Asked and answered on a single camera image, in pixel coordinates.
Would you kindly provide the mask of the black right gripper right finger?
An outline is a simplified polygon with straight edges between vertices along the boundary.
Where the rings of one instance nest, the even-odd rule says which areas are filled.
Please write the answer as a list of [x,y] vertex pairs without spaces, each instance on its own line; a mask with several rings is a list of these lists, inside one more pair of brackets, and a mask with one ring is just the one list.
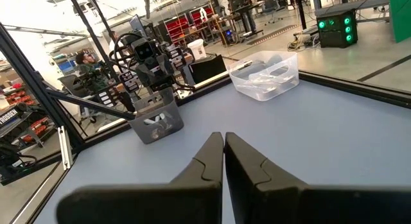
[[410,223],[410,188],[309,185],[234,132],[225,169],[236,223]]

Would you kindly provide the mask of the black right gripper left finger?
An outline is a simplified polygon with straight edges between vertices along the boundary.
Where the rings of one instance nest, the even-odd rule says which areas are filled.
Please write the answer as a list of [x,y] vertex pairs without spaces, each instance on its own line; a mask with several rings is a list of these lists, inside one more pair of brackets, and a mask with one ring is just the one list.
[[165,184],[96,185],[63,197],[58,223],[221,223],[223,137],[213,132]]

